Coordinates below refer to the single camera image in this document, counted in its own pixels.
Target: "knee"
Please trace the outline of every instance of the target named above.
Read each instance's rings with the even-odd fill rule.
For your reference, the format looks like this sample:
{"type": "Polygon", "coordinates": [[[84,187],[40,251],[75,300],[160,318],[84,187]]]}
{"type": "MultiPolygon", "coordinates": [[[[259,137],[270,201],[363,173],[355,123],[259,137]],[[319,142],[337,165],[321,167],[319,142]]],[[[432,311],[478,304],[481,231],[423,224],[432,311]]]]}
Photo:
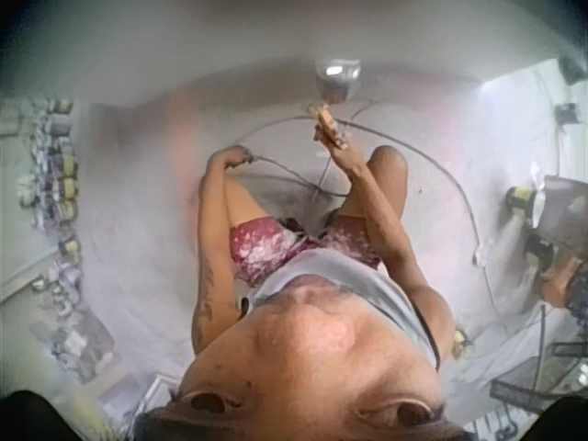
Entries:
{"type": "Polygon", "coordinates": [[[369,158],[369,161],[374,165],[393,166],[404,171],[408,170],[408,163],[402,153],[391,145],[380,145],[377,147],[372,153],[371,158],[369,158]]]}

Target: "man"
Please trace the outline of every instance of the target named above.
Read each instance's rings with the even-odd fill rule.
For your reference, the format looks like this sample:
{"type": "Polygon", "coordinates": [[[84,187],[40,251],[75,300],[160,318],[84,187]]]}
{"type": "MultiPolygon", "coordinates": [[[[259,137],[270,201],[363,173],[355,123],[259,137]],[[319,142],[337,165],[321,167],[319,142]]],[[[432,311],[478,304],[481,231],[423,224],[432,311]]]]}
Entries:
{"type": "Polygon", "coordinates": [[[319,127],[315,140],[352,182],[320,239],[283,228],[226,176],[252,161],[247,149],[210,157],[199,192],[198,356],[160,422],[198,427],[201,439],[281,440],[390,439],[440,420],[437,370],[454,324],[401,225],[407,164],[390,146],[365,163],[319,127]],[[241,310],[236,277],[254,287],[241,310]]]}

